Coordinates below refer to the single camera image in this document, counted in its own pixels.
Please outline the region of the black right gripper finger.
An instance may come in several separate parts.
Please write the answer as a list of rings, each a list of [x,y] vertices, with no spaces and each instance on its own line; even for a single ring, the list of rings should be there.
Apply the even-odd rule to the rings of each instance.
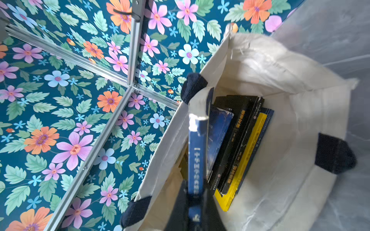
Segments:
[[[165,230],[224,231],[209,187],[204,188],[203,195],[192,196],[188,193],[188,182],[183,181]]]

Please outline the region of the blue landscape cover book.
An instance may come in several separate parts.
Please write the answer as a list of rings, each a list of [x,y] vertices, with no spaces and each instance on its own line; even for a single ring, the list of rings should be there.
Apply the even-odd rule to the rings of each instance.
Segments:
[[[210,179],[219,150],[234,114],[211,105],[207,142],[206,174]]]

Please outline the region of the black spine book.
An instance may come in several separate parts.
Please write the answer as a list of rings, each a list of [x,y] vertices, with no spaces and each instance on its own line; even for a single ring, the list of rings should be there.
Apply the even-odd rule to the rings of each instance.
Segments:
[[[234,116],[210,175],[211,194],[227,194],[264,101],[260,96],[227,95],[216,98],[214,105],[230,109]]]

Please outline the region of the cream canvas tote bag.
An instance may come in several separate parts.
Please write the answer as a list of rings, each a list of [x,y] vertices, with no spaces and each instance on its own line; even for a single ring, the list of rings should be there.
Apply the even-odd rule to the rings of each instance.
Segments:
[[[223,41],[201,75],[215,96],[262,96],[274,111],[239,193],[220,212],[229,231],[308,231],[320,214],[347,143],[351,91],[345,80],[271,37],[234,33]]]

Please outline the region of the yellow spine book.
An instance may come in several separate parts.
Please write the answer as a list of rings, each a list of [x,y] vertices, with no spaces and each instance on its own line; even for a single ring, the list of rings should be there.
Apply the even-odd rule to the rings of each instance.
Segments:
[[[251,136],[248,140],[247,146],[244,150],[241,162],[237,168],[237,171],[235,173],[235,176],[231,182],[230,188],[225,195],[221,195],[218,190],[215,192],[215,198],[220,205],[220,208],[227,212],[230,208],[230,205],[236,195],[237,189],[242,181],[243,174],[245,172],[245,169],[248,165],[248,162],[250,160],[251,154],[253,152],[253,149],[257,143],[258,137],[260,136],[260,133],[262,131],[262,128],[265,124],[265,121],[267,119],[267,114],[260,113],[255,126],[253,127]]]

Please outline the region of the blue spine classics book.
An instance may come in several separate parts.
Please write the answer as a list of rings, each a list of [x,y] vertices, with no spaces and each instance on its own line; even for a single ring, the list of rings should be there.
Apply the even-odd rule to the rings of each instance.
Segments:
[[[206,178],[206,156],[208,118],[189,115],[188,135],[188,195],[190,206],[188,216],[191,223],[200,224],[202,217],[201,198]]]

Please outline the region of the dark blue barcode book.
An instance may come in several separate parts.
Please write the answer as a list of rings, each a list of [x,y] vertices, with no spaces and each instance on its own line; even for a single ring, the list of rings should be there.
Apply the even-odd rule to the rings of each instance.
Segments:
[[[240,170],[240,176],[238,176],[239,183],[236,194],[238,194],[243,181],[246,178],[246,175],[251,167],[252,161],[258,151],[258,148],[262,142],[262,139],[265,135],[267,127],[269,126],[273,114],[274,110],[268,108],[262,108],[261,112],[259,113],[257,121],[252,129],[252,133],[248,140],[247,147],[243,154],[241,166],[238,167],[238,170]]]

